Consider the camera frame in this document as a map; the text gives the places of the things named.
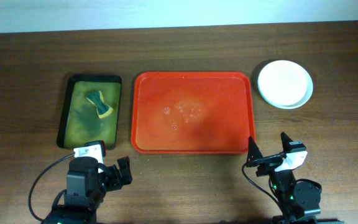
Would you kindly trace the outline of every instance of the wood grain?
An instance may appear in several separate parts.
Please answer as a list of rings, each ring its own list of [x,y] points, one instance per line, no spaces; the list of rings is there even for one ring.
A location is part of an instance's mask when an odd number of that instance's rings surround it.
[[[246,155],[145,155],[130,144],[139,73],[230,70],[254,81],[261,63],[275,59],[304,66],[314,93],[306,105],[287,111],[268,105],[253,89],[262,153],[282,150],[281,131],[302,140],[309,156],[295,176],[323,185],[319,217],[358,223],[358,22],[0,34],[0,223],[37,223],[27,194],[44,168],[70,153],[55,140],[74,73],[122,77],[117,148],[106,164],[130,156],[134,181],[107,194],[99,222],[255,223],[278,215],[242,176]],[[39,216],[65,188],[67,170],[67,162],[59,164],[39,182],[33,197]],[[251,176],[267,188],[266,178]]]

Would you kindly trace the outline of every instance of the orange tray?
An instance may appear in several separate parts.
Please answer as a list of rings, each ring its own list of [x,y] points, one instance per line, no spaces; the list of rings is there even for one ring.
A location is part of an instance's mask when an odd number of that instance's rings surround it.
[[[132,145],[143,153],[240,154],[255,139],[240,72],[145,72],[136,78]]]

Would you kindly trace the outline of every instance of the bubble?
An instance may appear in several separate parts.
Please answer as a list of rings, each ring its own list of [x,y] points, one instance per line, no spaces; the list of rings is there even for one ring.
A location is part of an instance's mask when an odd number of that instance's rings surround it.
[[[170,114],[171,113],[171,109],[169,107],[164,107],[164,109],[162,110],[165,114]]]

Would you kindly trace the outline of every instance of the white background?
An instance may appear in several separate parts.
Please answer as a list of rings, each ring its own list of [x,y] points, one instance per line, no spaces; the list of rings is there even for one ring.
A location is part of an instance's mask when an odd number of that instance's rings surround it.
[[[0,32],[358,20],[358,0],[0,0]]]

